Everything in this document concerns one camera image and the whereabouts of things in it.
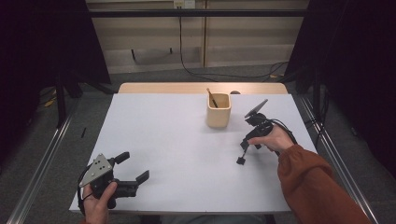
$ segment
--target hand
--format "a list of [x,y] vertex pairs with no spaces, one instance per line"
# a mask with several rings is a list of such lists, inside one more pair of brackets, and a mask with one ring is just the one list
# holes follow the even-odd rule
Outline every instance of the hand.
[[276,124],[274,125],[273,130],[268,135],[263,137],[250,138],[249,140],[247,140],[247,142],[250,145],[264,144],[271,151],[278,151],[280,153],[294,145],[289,135]]
[[85,220],[91,224],[106,224],[108,222],[107,202],[117,189],[117,183],[110,183],[102,194],[100,199],[95,199],[92,194],[91,185],[84,187],[82,197],[85,207]]

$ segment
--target person's arm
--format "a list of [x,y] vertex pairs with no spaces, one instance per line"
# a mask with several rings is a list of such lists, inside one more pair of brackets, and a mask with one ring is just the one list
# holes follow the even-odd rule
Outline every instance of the person's arm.
[[358,205],[332,177],[332,168],[318,154],[294,145],[275,126],[251,145],[265,144],[279,151],[278,176],[290,209],[300,223],[371,223]]
[[100,199],[92,195],[91,185],[84,187],[82,193],[85,208],[85,219],[80,224],[106,224],[108,222],[107,202],[117,189],[117,183],[110,183]]

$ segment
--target table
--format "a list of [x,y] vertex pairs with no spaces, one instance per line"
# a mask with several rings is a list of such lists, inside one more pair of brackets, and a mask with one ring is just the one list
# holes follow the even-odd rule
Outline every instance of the table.
[[[205,125],[206,88],[244,93],[232,95],[232,116],[226,129]],[[150,170],[150,179],[135,198],[117,199],[114,211],[168,215],[290,210],[277,178],[275,153],[249,149],[247,163],[236,164],[243,152],[239,143],[252,130],[243,117],[263,98],[269,99],[263,113],[290,124],[297,141],[316,151],[282,84],[128,83],[120,92],[113,97],[92,159],[100,152],[109,159],[130,150],[131,159],[115,167],[115,177],[134,180]],[[76,199],[70,210],[78,211]]]

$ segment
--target electrical outlet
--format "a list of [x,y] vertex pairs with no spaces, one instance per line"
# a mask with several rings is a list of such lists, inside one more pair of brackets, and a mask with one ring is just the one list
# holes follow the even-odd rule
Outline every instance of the electrical outlet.
[[174,9],[184,8],[184,0],[174,0]]
[[184,8],[194,9],[195,0],[184,0]]

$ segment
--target rust-colored sweater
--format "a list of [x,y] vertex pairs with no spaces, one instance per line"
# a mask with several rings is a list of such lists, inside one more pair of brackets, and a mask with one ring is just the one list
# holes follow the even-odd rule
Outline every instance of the rust-colored sweater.
[[279,156],[277,173],[299,223],[371,223],[334,181],[329,163],[316,153],[299,145],[288,148]]

